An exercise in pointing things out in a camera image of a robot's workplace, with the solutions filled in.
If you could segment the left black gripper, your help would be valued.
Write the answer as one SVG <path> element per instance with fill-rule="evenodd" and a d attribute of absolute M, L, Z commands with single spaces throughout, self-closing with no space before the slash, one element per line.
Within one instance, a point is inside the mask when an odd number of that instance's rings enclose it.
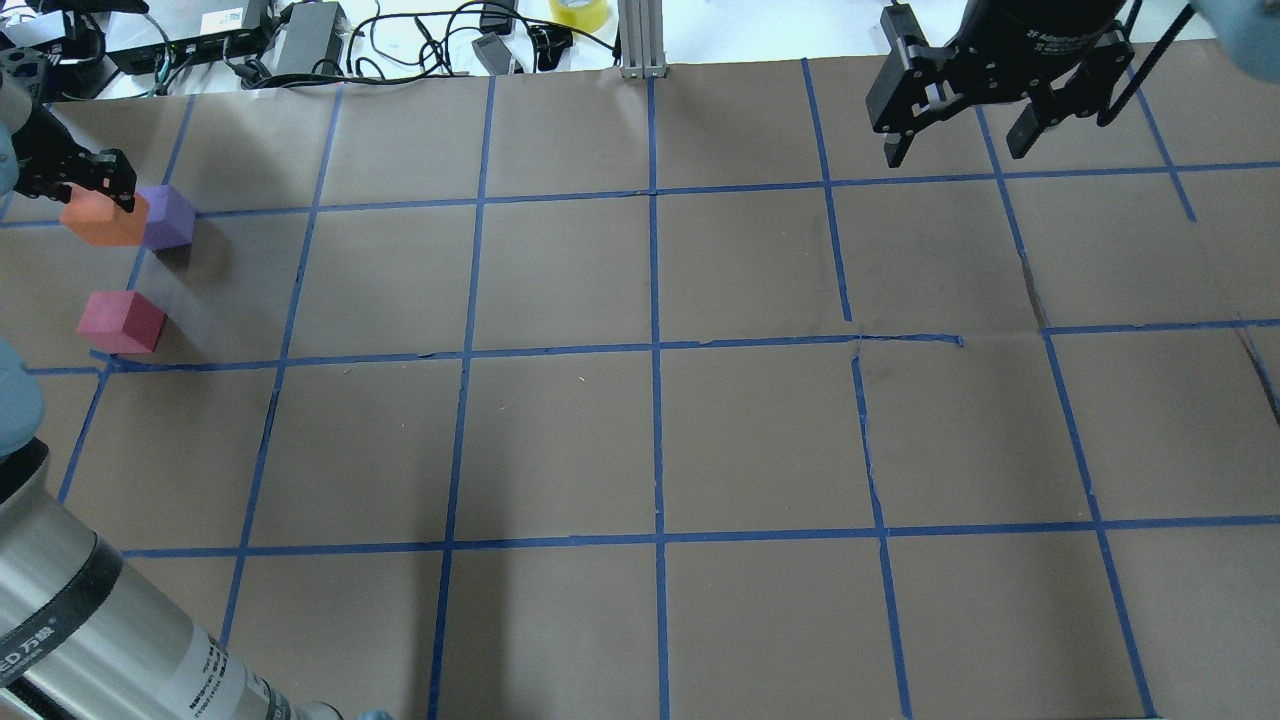
<path fill-rule="evenodd" d="M 10 114 L 10 140 L 17 193 L 68 204 L 77 186 L 101 193 L 125 213 L 134 211 L 137 174 L 120 149 L 90 151 L 37 102 Z"/>

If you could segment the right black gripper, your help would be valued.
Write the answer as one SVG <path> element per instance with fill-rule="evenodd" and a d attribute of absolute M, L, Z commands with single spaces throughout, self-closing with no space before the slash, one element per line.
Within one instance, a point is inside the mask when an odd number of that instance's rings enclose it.
<path fill-rule="evenodd" d="M 881 10 L 890 42 L 867 95 L 888 168 L 902 165 L 916 132 L 963 109 L 1027 100 L 1006 135 L 1020 160 L 1065 117 L 1108 124 L 1133 95 L 1117 82 L 1135 56 L 1121 1 L 969 1 L 943 45 L 929 44 L 913 8 Z"/>

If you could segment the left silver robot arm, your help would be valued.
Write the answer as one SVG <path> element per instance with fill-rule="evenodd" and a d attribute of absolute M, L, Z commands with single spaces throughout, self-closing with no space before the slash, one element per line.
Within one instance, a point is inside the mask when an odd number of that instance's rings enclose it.
<path fill-rule="evenodd" d="M 3 191 L 63 205 L 97 246 L 141 246 L 154 211 L 124 152 L 92 152 L 3 74 Z M 337 719 L 296 705 L 45 486 L 44 393 L 3 346 L 3 700 L 35 719 Z"/>

